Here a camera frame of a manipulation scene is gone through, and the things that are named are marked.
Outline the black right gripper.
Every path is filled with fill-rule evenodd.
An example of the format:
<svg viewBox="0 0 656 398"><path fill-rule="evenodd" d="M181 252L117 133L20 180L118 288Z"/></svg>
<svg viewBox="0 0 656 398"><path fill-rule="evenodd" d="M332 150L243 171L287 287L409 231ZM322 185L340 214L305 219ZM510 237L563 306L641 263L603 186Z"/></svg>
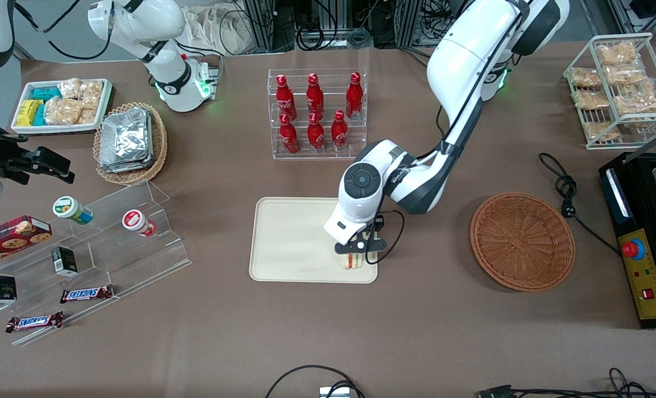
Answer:
<svg viewBox="0 0 656 398"><path fill-rule="evenodd" d="M29 174L16 169L17 162L24 161L28 151L19 146L29 138L20 134L9 134L0 128L0 179L10 179L18 184L29 183ZM71 161L57 152L44 146L39 146L35 154L27 154L29 173L48 175L60 179L66 184L73 184L75 173L70 171Z"/></svg>

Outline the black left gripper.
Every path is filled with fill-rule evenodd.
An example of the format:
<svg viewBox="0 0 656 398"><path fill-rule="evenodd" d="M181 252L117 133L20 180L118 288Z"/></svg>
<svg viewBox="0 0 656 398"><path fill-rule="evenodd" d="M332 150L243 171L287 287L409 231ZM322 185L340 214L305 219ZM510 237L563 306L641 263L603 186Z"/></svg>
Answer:
<svg viewBox="0 0 656 398"><path fill-rule="evenodd" d="M384 239L377 236L383 229L384 217L378 215L373 224L369 224L363 231L355 233L347 244L335 244L335 252L340 255L365 254L365 264L378 264L379 254L387 250Z"/></svg>

